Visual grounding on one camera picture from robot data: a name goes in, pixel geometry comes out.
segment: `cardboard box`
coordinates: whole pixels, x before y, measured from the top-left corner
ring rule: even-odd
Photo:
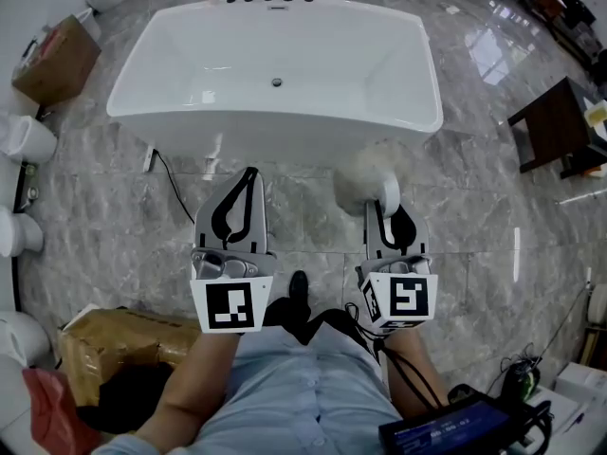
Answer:
[[[43,106],[78,96],[101,50],[76,17],[51,30],[12,85]]]
[[[97,406],[99,387],[123,366],[166,362],[176,367],[200,335],[197,320],[92,310],[59,336],[59,351],[77,406]]]
[[[580,403],[589,403],[591,410],[607,410],[607,373],[570,362],[557,377],[555,392]]]

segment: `wall-mounted toilet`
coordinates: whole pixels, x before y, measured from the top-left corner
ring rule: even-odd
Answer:
[[[44,235],[27,214],[13,214],[0,206],[0,256],[19,256],[24,249],[41,251]]]

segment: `wooden table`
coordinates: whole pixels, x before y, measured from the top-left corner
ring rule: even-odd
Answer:
[[[564,78],[508,119],[510,126],[525,120],[535,155],[521,164],[521,173],[558,158],[569,162],[561,178],[607,163],[607,141],[586,123],[584,99],[596,102],[576,82]]]

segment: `bathtub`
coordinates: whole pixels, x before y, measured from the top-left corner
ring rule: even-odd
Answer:
[[[167,155],[334,165],[443,122],[421,19],[341,0],[203,2],[156,13],[107,113]]]

